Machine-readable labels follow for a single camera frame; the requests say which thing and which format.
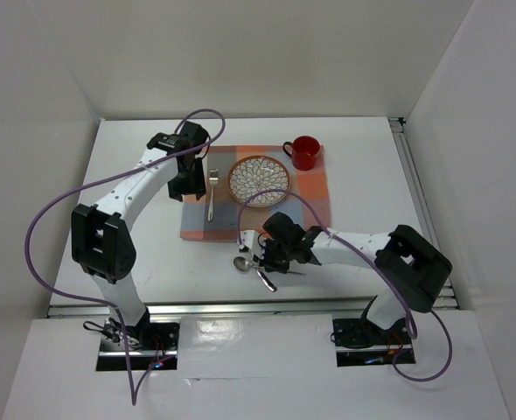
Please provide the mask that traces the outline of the silver table knife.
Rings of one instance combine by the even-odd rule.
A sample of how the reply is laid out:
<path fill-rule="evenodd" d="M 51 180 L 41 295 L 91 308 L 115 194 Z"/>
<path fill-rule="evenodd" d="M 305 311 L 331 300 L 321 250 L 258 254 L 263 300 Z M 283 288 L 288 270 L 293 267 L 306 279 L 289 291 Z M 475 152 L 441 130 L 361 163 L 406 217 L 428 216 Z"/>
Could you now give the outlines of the silver table knife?
<path fill-rule="evenodd" d="M 261 269 L 256 268 L 255 271 L 270 292 L 277 292 L 277 287 L 269 280 Z"/>

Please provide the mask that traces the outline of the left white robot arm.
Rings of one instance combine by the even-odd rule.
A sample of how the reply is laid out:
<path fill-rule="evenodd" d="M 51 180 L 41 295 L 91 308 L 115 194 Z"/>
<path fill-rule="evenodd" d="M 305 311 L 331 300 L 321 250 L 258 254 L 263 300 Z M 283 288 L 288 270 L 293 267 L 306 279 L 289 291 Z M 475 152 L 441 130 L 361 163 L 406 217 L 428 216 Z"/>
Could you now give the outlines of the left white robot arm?
<path fill-rule="evenodd" d="M 124 178 L 92 206 L 79 204 L 71 215 L 72 258 L 92 277 L 103 299 L 115 306 L 110 322 L 132 349 L 150 341 L 150 314 L 139 298 L 131 275 L 136 249 L 130 230 L 154 196 L 168 186 L 169 197 L 200 199 L 206 195 L 203 159 L 187 153 L 159 164 L 158 159 L 192 147 L 200 148 L 208 132 L 186 122 L 177 134 L 158 133 L 147 144 L 137 166 L 141 171 Z"/>

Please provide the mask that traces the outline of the floral patterned ceramic plate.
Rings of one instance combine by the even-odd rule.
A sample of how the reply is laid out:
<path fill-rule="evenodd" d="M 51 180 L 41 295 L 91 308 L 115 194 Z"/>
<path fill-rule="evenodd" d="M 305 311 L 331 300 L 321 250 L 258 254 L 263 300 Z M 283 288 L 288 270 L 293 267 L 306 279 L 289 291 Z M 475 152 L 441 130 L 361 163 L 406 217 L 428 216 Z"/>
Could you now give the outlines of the floral patterned ceramic plate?
<path fill-rule="evenodd" d="M 227 176 L 231 196 L 248 207 L 271 207 L 281 202 L 289 189 L 289 171 L 268 156 L 245 157 L 234 164 Z"/>

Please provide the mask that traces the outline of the plaid orange blue cloth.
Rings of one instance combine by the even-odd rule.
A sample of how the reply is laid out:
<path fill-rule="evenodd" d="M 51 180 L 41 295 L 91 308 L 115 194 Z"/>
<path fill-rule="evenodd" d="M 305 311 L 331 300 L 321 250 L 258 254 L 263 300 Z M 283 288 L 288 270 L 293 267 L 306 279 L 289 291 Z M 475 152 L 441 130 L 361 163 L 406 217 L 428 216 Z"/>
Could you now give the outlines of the plaid orange blue cloth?
<path fill-rule="evenodd" d="M 219 182 L 204 198 L 184 200 L 184 240 L 230 242 L 240 229 L 261 233 L 263 223 L 276 212 L 305 229 L 317 221 L 331 225 L 323 152 L 313 169 L 300 171 L 281 146 L 216 146 L 207 155 L 207 167 L 218 171 Z"/>

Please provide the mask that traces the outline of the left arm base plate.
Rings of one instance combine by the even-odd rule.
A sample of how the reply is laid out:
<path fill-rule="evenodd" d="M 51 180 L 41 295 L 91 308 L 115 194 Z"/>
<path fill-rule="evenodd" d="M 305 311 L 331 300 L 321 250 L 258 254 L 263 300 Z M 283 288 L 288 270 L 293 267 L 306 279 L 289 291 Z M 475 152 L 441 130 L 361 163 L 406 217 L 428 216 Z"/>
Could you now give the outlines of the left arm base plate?
<path fill-rule="evenodd" d="M 86 321 L 83 327 L 101 335 L 95 370 L 98 372 L 126 371 L 125 346 L 122 331 L 109 320 L 103 325 Z M 178 322 L 150 325 L 148 338 L 138 340 L 128 337 L 130 364 L 133 371 L 152 367 L 157 371 L 178 368 Z"/>

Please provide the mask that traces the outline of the silver fork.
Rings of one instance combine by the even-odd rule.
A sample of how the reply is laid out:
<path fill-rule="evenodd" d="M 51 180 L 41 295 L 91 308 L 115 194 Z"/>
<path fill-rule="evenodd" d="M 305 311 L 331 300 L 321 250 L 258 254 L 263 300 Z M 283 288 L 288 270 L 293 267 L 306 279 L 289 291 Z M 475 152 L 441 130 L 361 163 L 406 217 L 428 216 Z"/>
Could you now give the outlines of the silver fork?
<path fill-rule="evenodd" d="M 208 212 L 207 212 L 207 220 L 212 221 L 214 216 L 214 195 L 215 188 L 219 183 L 219 170 L 217 168 L 212 168 L 209 170 L 209 186 L 211 188 L 209 204 L 208 204 Z"/>

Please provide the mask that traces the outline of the silver spoon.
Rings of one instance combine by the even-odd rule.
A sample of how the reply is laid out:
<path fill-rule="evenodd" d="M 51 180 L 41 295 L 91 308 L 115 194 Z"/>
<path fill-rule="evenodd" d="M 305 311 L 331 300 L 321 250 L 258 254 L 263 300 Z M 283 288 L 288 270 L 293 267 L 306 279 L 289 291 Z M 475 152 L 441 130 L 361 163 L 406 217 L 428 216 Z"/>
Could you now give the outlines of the silver spoon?
<path fill-rule="evenodd" d="M 233 264 L 239 272 L 249 272 L 251 269 L 255 269 L 255 266 L 242 256 L 236 256 L 233 259 Z"/>

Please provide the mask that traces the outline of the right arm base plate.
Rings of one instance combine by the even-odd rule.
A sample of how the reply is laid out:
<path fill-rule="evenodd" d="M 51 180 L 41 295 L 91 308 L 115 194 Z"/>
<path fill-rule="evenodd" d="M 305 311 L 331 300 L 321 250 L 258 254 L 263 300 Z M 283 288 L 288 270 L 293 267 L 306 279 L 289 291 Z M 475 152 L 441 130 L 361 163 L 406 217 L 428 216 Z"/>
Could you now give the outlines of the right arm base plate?
<path fill-rule="evenodd" d="M 331 343 L 335 346 L 339 368 L 415 364 L 412 340 L 405 319 L 396 321 L 388 330 L 362 318 L 335 318 L 332 321 Z"/>

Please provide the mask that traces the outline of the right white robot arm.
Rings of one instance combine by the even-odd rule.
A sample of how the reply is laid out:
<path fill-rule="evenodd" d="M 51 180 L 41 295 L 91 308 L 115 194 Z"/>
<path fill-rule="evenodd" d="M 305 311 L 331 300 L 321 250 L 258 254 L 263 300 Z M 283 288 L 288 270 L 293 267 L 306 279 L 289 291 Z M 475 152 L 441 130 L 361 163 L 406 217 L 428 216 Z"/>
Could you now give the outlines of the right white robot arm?
<path fill-rule="evenodd" d="M 382 234 L 346 233 L 321 226 L 305 230 L 277 212 L 262 229 L 265 234 L 240 232 L 239 249 L 267 272 L 287 274 L 292 262 L 339 264 L 370 269 L 382 279 L 387 289 L 367 306 L 359 323 L 361 336 L 370 343 L 381 342 L 399 320 L 415 339 L 412 313 L 433 309 L 452 271 L 450 260 L 408 225 Z"/>

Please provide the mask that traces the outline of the red enamel mug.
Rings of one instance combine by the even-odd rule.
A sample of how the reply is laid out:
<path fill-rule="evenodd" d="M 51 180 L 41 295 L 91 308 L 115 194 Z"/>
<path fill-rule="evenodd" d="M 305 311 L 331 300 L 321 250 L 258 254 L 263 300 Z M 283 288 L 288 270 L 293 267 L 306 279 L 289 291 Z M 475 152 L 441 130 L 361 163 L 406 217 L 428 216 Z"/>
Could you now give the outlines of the red enamel mug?
<path fill-rule="evenodd" d="M 284 142 L 282 150 L 296 169 L 309 171 L 316 165 L 321 146 L 312 136 L 300 136 L 292 142 Z"/>

